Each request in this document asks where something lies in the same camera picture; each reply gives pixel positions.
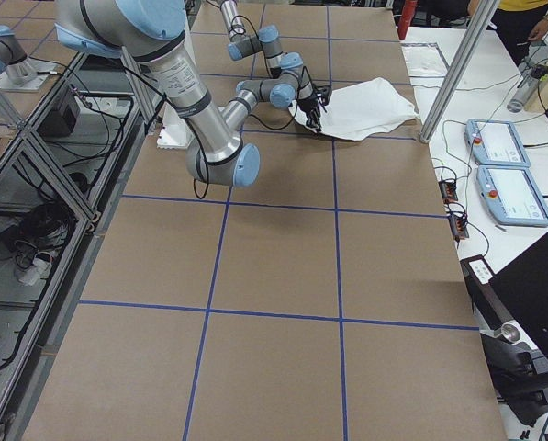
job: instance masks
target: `black electronic device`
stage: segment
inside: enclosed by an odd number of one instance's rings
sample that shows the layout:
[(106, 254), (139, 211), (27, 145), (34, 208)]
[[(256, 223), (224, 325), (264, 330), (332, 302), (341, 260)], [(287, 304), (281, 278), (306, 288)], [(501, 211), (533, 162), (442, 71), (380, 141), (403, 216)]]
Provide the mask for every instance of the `black electronic device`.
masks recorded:
[(490, 286), (548, 358), (548, 232), (495, 274)]
[(69, 136), (80, 115), (80, 107), (73, 97), (72, 89), (66, 87), (57, 97), (37, 132), (43, 137)]

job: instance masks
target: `white fabric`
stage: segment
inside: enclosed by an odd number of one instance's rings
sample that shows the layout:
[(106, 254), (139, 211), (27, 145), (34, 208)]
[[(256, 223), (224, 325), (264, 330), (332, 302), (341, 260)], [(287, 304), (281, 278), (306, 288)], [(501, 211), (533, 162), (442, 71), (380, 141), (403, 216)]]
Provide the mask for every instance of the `white fabric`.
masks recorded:
[[(372, 133), (388, 133), (408, 119), (418, 118), (414, 105), (384, 78), (333, 90), (327, 112), (320, 110), (322, 133), (360, 141)], [(300, 109), (296, 121), (306, 127)]]

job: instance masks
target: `black monitor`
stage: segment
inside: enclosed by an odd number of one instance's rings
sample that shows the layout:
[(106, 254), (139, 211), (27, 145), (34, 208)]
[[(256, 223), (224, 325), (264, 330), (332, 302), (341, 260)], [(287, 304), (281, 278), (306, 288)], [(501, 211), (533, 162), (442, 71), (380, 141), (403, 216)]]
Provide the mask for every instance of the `black monitor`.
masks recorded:
[(548, 232), (495, 274), (489, 283), (548, 358)]

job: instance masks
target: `person's hand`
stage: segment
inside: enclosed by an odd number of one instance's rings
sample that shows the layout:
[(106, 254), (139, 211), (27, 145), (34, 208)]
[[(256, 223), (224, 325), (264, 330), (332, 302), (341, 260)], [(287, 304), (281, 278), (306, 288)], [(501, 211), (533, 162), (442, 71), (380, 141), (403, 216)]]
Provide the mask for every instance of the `person's hand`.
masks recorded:
[(529, 34), (529, 41), (541, 41), (548, 32), (548, 20), (541, 20)]

